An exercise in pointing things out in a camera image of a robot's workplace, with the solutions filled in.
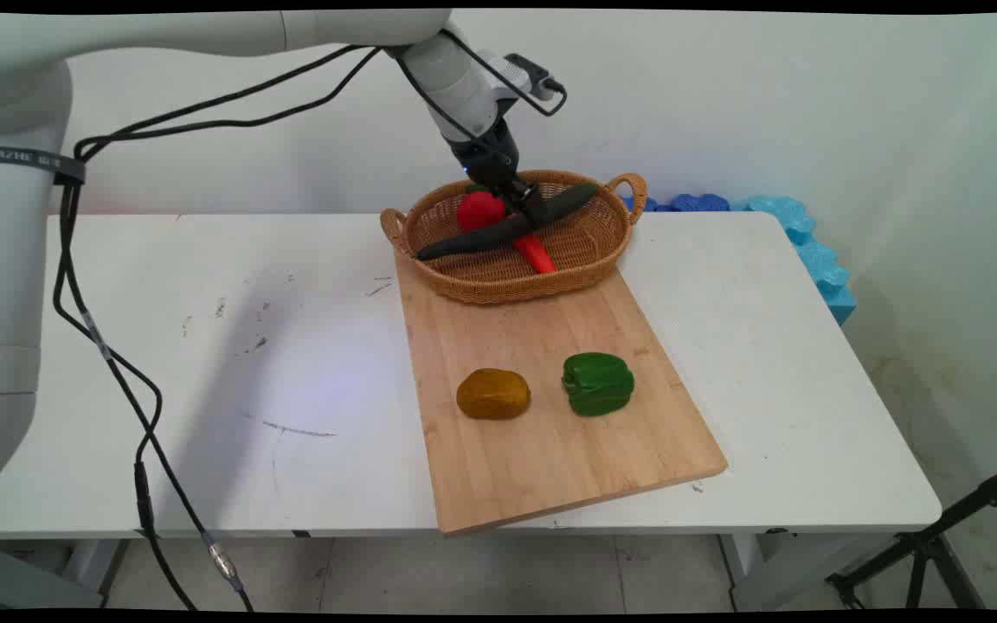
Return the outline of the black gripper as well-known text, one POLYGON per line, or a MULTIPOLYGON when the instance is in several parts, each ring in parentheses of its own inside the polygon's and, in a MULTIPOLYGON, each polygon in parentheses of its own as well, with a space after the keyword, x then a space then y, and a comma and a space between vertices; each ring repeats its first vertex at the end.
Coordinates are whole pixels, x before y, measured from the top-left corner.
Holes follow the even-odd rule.
POLYGON ((476 139, 450 141, 448 145, 472 182, 503 203, 507 217, 519 218, 531 226, 550 223, 549 205, 541 186, 522 180, 516 172, 520 156, 505 119, 498 119, 476 139))

